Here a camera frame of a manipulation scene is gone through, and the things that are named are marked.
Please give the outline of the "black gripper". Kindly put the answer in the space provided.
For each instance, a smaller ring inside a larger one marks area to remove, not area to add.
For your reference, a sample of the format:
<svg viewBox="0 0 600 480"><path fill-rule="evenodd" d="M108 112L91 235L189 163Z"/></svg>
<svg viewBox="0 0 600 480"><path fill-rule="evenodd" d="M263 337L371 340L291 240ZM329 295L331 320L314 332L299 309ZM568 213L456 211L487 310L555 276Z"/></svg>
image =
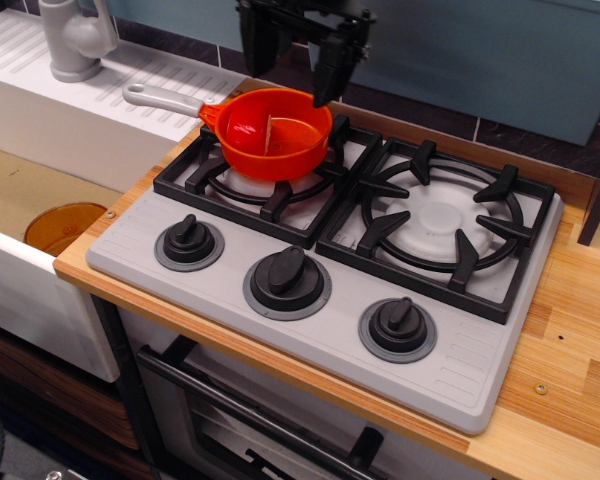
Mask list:
<svg viewBox="0 0 600 480"><path fill-rule="evenodd" d="M291 48L291 36L320 44L313 76L313 105L344 93L356 66L368 58L377 16L360 1L238 1L246 69L260 77Z"/></svg>

